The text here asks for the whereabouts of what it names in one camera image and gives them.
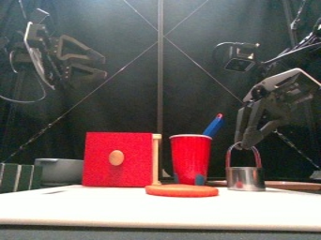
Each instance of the black curtain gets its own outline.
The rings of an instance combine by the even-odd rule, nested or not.
[[[299,39],[312,31],[320,17],[318,2],[311,0],[306,6],[296,31]],[[294,17],[300,4],[290,1]],[[253,71],[223,69],[223,63],[213,62],[212,51],[223,42],[260,43],[259,57],[267,61],[288,49],[292,41],[284,1],[166,0],[164,7],[162,165],[172,174],[170,135],[203,133],[215,116],[223,113],[225,126],[213,139],[211,176],[224,177],[237,111],[260,78]],[[47,97],[33,104],[2,100],[0,158],[27,164],[37,158],[84,159],[89,131],[158,130],[158,1],[34,0],[23,6],[19,1],[2,2],[0,37],[10,40],[9,51],[23,39],[29,17],[37,8],[50,13],[54,37],[69,35],[106,56],[108,63],[100,67],[109,77],[77,88],[58,87],[53,91],[46,86]],[[19,73],[14,73],[5,53],[0,64],[2,95],[23,100],[41,98],[33,66],[21,66]],[[320,62],[311,62],[307,70],[320,79]],[[320,164],[319,99],[312,110],[312,123],[307,117],[295,119],[280,131]],[[257,147],[268,178],[310,177],[315,167],[276,134]],[[235,157],[247,159],[240,164],[252,164],[252,153],[237,151]]]

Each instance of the red cup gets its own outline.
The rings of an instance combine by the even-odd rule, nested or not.
[[[211,163],[212,137],[199,134],[170,136],[175,181],[205,185]]]

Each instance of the bowl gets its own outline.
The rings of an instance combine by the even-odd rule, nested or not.
[[[82,184],[85,161],[81,159],[38,158],[35,166],[43,167],[43,186]]]

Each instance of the red wooden block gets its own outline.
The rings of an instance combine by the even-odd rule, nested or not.
[[[145,187],[152,182],[153,134],[89,132],[84,185]]]

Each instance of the table surface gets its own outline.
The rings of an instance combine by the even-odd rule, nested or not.
[[[3,225],[321,232],[321,195],[275,188],[173,198],[76,185],[2,194],[0,203]]]

